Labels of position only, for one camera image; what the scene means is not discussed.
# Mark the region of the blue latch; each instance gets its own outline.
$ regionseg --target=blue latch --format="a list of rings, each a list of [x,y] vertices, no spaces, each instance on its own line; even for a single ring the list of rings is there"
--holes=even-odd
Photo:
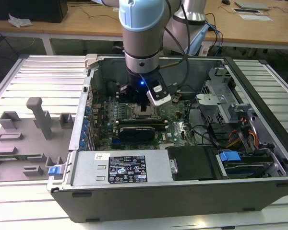
[[[241,158],[238,152],[226,151],[219,154],[221,161],[240,161]]]
[[[60,166],[52,166],[48,170],[48,176],[59,176],[61,171]]]

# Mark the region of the warning label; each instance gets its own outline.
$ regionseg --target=warning label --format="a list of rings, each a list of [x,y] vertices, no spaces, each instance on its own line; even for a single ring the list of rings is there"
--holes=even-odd
[[[147,182],[145,156],[109,157],[110,184]]]

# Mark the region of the robotic arm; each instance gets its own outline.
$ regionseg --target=robotic arm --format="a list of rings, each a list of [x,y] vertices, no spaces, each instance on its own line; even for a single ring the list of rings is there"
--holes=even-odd
[[[186,55],[196,54],[208,30],[204,14],[206,0],[93,1],[120,8],[129,86],[139,95],[138,102],[143,104],[147,97],[154,106],[170,101],[159,73],[159,52],[163,47]]]

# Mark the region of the paper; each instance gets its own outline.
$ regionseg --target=paper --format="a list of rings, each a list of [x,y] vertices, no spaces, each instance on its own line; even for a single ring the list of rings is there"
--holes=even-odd
[[[270,21],[272,22],[273,20],[267,16],[257,16],[257,15],[244,15],[244,14],[239,14],[241,18],[245,20],[257,20],[257,21]]]
[[[15,17],[11,16],[10,14],[9,14],[9,17],[10,17],[10,19],[8,20],[9,23],[11,23],[13,26],[16,26],[18,28],[20,28],[20,26],[32,25],[30,19],[19,19],[19,18],[15,18]]]

